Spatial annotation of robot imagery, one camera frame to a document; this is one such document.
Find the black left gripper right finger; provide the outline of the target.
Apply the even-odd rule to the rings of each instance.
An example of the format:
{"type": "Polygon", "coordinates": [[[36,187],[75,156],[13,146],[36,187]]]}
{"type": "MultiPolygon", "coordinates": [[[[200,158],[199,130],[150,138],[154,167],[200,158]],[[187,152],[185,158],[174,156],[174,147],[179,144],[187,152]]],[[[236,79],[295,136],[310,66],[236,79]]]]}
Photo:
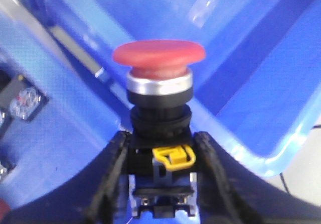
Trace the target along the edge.
{"type": "Polygon", "coordinates": [[[207,132],[194,134],[201,223],[320,223],[320,207],[268,184],[207,132]]]}

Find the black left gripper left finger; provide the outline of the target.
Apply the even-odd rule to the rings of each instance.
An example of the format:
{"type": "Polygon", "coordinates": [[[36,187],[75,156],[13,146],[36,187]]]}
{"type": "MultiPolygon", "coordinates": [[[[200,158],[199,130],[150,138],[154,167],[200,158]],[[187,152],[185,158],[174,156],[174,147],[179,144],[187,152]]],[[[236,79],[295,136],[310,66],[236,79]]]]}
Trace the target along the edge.
{"type": "Polygon", "coordinates": [[[127,223],[125,166],[131,134],[118,131],[77,175],[8,212],[2,223],[127,223]]]}

